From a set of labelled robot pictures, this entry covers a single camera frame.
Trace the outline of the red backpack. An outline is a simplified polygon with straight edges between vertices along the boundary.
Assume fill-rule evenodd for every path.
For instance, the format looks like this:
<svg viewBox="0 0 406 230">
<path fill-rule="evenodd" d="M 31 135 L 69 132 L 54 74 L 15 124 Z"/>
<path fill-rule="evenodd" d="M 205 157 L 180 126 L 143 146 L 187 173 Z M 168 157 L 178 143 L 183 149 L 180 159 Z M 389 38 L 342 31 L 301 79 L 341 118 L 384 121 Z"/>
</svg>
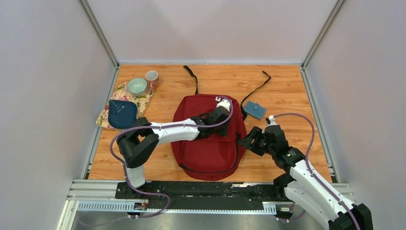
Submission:
<svg viewBox="0 0 406 230">
<path fill-rule="evenodd" d="M 185 96 L 174 114 L 173 121 L 178 122 L 212 112 L 217 104 L 215 98 L 216 95 L 200 94 L 198 91 Z M 171 143 L 177 164 L 194 179 L 217 181 L 229 177 L 236 171 L 245 154 L 245 149 L 239 145 L 239 141 L 247 135 L 244 122 L 248 114 L 236 99 L 230 96 L 227 99 L 234 109 L 227 127 L 227 136 L 213 134 L 205 139 Z M 246 105 L 248 101 L 245 97 L 242 103 Z"/>
</svg>

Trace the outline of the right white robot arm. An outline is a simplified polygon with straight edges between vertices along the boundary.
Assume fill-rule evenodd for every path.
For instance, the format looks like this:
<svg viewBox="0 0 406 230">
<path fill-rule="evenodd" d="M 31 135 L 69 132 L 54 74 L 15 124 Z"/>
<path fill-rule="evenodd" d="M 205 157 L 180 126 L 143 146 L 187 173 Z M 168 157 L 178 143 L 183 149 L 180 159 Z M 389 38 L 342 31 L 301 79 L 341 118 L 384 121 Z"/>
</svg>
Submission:
<svg viewBox="0 0 406 230">
<path fill-rule="evenodd" d="M 355 204 L 327 182 L 299 149 L 289 145 L 279 125 L 255 126 L 239 144 L 259 156 L 271 155 L 285 171 L 273 181 L 276 199 L 295 202 L 326 230 L 373 229 L 369 208 Z"/>
</svg>

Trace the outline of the blue card wallet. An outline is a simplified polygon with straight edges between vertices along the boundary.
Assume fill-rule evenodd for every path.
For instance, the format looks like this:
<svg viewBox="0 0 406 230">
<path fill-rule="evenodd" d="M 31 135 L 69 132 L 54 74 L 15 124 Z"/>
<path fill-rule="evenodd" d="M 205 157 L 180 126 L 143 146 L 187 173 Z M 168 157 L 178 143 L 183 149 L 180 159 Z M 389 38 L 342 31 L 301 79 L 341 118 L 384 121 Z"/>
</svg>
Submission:
<svg viewBox="0 0 406 230">
<path fill-rule="evenodd" d="M 261 106 L 258 103 L 252 102 L 252 101 L 248 101 L 243 109 L 246 114 L 248 114 L 258 120 L 261 120 L 267 111 L 265 107 Z"/>
</svg>

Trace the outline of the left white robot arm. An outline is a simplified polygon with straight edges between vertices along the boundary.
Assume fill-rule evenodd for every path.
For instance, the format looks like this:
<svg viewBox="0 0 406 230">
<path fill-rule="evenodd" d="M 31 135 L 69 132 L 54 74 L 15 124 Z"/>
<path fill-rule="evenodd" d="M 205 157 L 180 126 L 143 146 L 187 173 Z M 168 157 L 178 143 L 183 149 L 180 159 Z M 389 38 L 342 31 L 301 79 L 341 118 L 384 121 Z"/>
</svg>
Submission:
<svg viewBox="0 0 406 230">
<path fill-rule="evenodd" d="M 128 193 L 135 199 L 146 194 L 144 164 L 154 149 L 162 144 L 177 141 L 194 141 L 210 137 L 227 125 L 234 109 L 220 105 L 204 118 L 193 117 L 179 122 L 153 123 L 146 118 L 140 119 L 141 126 L 126 129 L 116 135 L 110 143 L 113 156 L 113 143 L 119 147 L 123 158 L 118 158 L 124 167 L 124 176 Z"/>
</svg>

